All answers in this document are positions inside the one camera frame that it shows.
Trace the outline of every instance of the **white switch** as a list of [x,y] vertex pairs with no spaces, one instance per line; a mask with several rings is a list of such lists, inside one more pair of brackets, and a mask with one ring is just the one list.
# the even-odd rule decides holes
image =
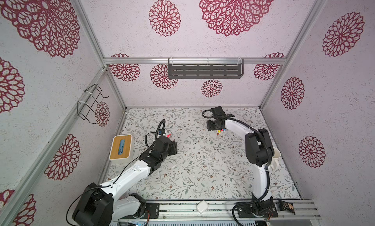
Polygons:
[[198,203],[197,205],[196,205],[196,209],[198,210],[198,212],[200,213],[200,214],[202,214],[204,211],[206,211],[207,209],[209,208],[209,205],[207,204],[207,202],[206,201],[201,201],[200,203]]

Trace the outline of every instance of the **tissue box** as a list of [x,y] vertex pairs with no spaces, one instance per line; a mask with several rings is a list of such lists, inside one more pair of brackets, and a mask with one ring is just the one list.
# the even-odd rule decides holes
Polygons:
[[131,134],[115,136],[112,140],[110,161],[116,164],[132,161],[133,143],[134,139]]

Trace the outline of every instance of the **wall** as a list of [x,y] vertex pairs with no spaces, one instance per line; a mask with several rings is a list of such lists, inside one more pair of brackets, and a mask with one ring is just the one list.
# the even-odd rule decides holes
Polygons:
[[[92,99],[88,101],[89,105],[94,104],[93,110],[98,112],[97,119],[93,112],[88,114],[88,119],[96,124],[78,118],[65,143],[31,191],[36,201],[33,225],[67,225],[65,212],[69,205],[83,193],[87,185],[99,181],[122,108],[107,77],[103,77],[98,85],[103,96],[108,98],[99,96],[99,106]],[[72,224],[76,224],[71,217],[76,205],[77,202],[69,211],[68,220]]]
[[1,208],[100,65],[69,0],[0,7]]
[[375,220],[374,1],[328,0],[263,110],[326,226]]
[[[284,57],[314,0],[81,2],[107,57]],[[242,79],[213,86],[169,80],[165,66],[153,68],[111,66],[127,106],[258,106],[278,66],[246,65]]]

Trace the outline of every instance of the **white mug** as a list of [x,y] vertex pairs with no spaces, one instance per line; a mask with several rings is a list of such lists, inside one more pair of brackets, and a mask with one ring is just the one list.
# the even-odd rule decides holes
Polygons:
[[273,148],[275,154],[272,156],[271,168],[273,170],[277,170],[280,166],[279,158],[281,157],[281,153],[277,148]]

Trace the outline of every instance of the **cable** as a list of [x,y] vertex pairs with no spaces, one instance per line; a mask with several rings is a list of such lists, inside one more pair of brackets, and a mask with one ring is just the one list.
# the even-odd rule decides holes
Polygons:
[[150,133],[155,133],[154,131],[152,132],[149,132],[147,133],[145,136],[144,136],[144,143],[146,144],[147,148],[149,148],[148,144],[147,144],[147,135],[150,134]]
[[147,222],[146,222],[146,224],[144,225],[144,226],[147,226],[148,225],[148,222],[150,221],[150,212],[149,212],[149,210],[146,210],[147,212],[148,212],[148,217],[147,217]]
[[160,121],[159,125],[157,126],[157,130],[156,130],[156,132],[155,132],[154,142],[153,142],[150,146],[148,146],[148,144],[147,144],[147,138],[146,138],[147,135],[144,136],[144,141],[145,141],[145,143],[146,143],[147,148],[150,148],[150,147],[152,147],[152,146],[155,144],[155,140],[157,139],[157,135],[158,135],[158,133],[159,133],[160,126],[161,126],[162,124],[163,124],[162,133],[163,133],[164,128],[165,128],[165,119],[162,119],[162,120]]
[[[137,160],[142,154],[143,154],[143,153],[141,153],[138,157],[134,158],[133,161],[131,161],[130,163],[132,163],[132,162],[134,162],[135,160]],[[112,184],[114,184],[114,183],[119,179],[119,177],[122,175],[122,173],[123,173],[124,170],[129,166],[130,163],[128,163],[128,164],[124,167],[124,169],[122,169],[122,172],[120,173],[120,175],[117,177],[117,179],[116,179]]]
[[254,129],[252,128],[251,126],[247,125],[245,122],[242,122],[241,120],[238,120],[238,119],[234,119],[232,117],[225,117],[225,116],[205,116],[204,113],[208,112],[208,111],[211,111],[211,110],[205,110],[202,112],[202,117],[204,118],[207,118],[207,119],[217,119],[217,118],[221,118],[221,119],[228,119],[228,120],[233,120],[235,122],[239,122],[241,123],[242,125],[246,126],[247,128],[249,128],[250,130],[254,131],[257,136],[259,137],[261,143],[263,144],[263,147],[265,149],[265,152],[267,154],[267,158],[268,158],[268,162],[267,162],[267,165],[265,166],[265,171],[266,171],[266,175],[267,175],[267,187],[265,188],[265,191],[263,193],[262,196],[260,196],[260,198],[258,199],[255,199],[255,200],[252,200],[250,202],[245,202],[245,203],[240,203],[240,204],[237,204],[237,205],[234,205],[234,207],[232,208],[232,217],[234,219],[234,221],[236,221],[236,223],[239,225],[239,226],[243,226],[236,218],[236,215],[234,214],[234,210],[239,207],[239,206],[245,206],[245,205],[251,205],[251,204],[254,204],[254,203],[257,203],[259,201],[261,201],[263,198],[265,198],[265,196],[268,194],[268,191],[270,189],[270,173],[269,173],[269,170],[268,170],[268,167],[271,165],[271,162],[272,162],[272,154],[269,152],[266,144],[265,144],[265,140],[264,140],[264,137],[263,135],[261,135],[261,133],[257,130],[257,129]]
[[81,194],[81,195],[79,195],[73,202],[72,202],[72,204],[69,206],[69,208],[68,208],[68,210],[66,211],[66,215],[65,215],[65,220],[66,220],[66,222],[69,224],[69,225],[72,225],[72,226],[79,226],[79,225],[75,225],[75,224],[71,224],[71,223],[69,223],[69,221],[68,221],[68,212],[69,212],[69,210],[70,210],[70,208],[72,207],[72,205],[75,203],[75,201],[77,201],[77,199],[78,198],[80,198],[82,195],[84,195],[85,193],[87,193],[88,191],[91,191],[91,190],[93,190],[93,189],[97,189],[97,188],[106,188],[106,187],[109,187],[110,185],[108,185],[108,186],[100,186],[100,187],[95,187],[95,188],[90,188],[89,190],[87,190],[86,192],[84,192],[83,194]]

